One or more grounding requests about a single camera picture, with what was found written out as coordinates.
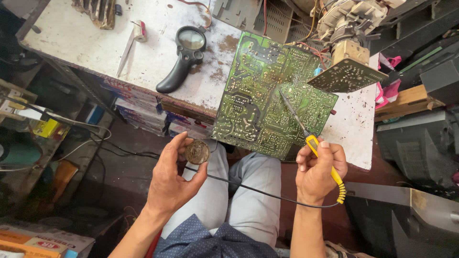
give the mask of magnifying glass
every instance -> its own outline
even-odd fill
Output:
[[[206,49],[206,37],[196,27],[181,27],[175,36],[177,44],[177,55],[179,56],[175,66],[170,73],[158,85],[156,91],[160,93],[171,93],[185,80],[192,65],[201,64]]]

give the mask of dark floor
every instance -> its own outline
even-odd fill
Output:
[[[154,135],[142,129],[135,129],[132,125],[115,121],[111,131],[113,136],[109,140],[124,149],[132,152],[152,151],[160,153],[162,148],[170,141]],[[106,167],[105,187],[102,189],[102,166],[99,162],[92,162],[85,178],[80,184],[75,195],[76,203],[88,203],[98,199],[99,193],[103,195],[97,205],[103,208],[122,211],[126,206],[133,207],[140,212],[147,198],[148,187],[151,179],[151,171],[156,165],[156,160],[148,157],[118,157],[105,150],[99,150]],[[282,196],[295,199],[296,186],[295,176],[297,166],[295,164],[282,164]],[[350,167],[344,181],[372,183],[380,185],[395,185],[403,181],[399,172],[381,159],[376,140],[373,146],[372,169],[364,172],[355,167]],[[325,203],[334,203],[338,191],[330,193]],[[280,232],[281,237],[285,231],[293,227],[295,204],[282,201],[280,209]],[[135,215],[131,209],[127,214]],[[352,227],[344,205],[323,210],[324,238],[333,243],[341,243],[344,247],[352,250],[362,250],[358,234]]]

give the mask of hand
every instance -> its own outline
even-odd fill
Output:
[[[207,162],[202,163],[198,172],[190,181],[178,175],[177,158],[185,152],[186,147],[193,142],[183,132],[169,142],[159,157],[153,169],[147,203],[144,207],[154,215],[166,214],[172,216],[180,207],[187,203],[197,193],[207,178]]]
[[[322,205],[325,196],[337,186],[330,174],[332,165],[341,178],[347,173],[343,147],[339,144],[329,144],[320,137],[318,140],[319,158],[308,145],[305,145],[297,156],[297,199],[298,202],[311,205]]]

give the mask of green circuit board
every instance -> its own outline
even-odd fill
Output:
[[[292,144],[305,145],[279,89],[304,125],[319,135],[338,99],[306,84],[319,63],[310,52],[242,32],[212,139],[281,160]]]

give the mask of light gray trousers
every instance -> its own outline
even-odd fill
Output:
[[[216,141],[205,140],[211,151]],[[252,188],[280,196],[280,161],[259,153],[251,153],[230,169],[226,151],[221,144],[211,154],[207,174],[229,179]],[[187,163],[187,167],[198,166]],[[185,169],[183,177],[190,180],[194,171]],[[228,191],[234,192],[229,200]],[[280,200],[213,178],[207,178],[195,197],[180,208],[167,222],[161,237],[167,236],[191,215],[196,214],[213,235],[223,222],[254,240],[274,247],[279,234]]]

